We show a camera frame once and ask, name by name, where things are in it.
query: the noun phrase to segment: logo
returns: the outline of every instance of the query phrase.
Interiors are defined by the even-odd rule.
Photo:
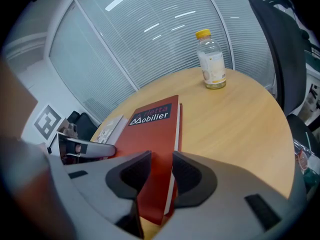
[[[132,117],[129,123],[129,126],[168,119],[170,118],[170,114],[171,114],[171,105],[172,104],[170,103],[170,104],[158,106],[140,113],[136,113]]]

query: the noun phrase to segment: chair backrest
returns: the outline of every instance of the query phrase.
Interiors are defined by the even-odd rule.
[[[267,2],[249,0],[249,3],[268,42],[277,102],[287,116],[304,101],[306,93],[307,69],[300,29],[292,17]]]
[[[75,124],[77,126],[78,138],[85,141],[90,141],[98,129],[87,113],[82,113],[75,121]]]

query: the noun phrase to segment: yellow bottle cap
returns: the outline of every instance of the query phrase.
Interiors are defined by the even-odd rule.
[[[195,33],[196,39],[211,36],[210,29],[203,29]]]

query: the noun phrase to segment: plastic bottle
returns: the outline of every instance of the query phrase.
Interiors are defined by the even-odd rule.
[[[219,44],[211,39],[209,29],[195,33],[199,43],[196,52],[200,61],[205,86],[209,89],[220,89],[226,86],[226,68],[224,56]]]

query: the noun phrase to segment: window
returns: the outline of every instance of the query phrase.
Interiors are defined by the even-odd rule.
[[[210,0],[78,0],[96,30],[141,88],[199,67],[195,32],[210,29],[232,68],[226,33]]]
[[[214,0],[230,35],[235,70],[264,87],[273,85],[275,77],[271,52],[248,0]]]
[[[75,3],[60,23],[49,57],[73,95],[100,121],[135,92]]]

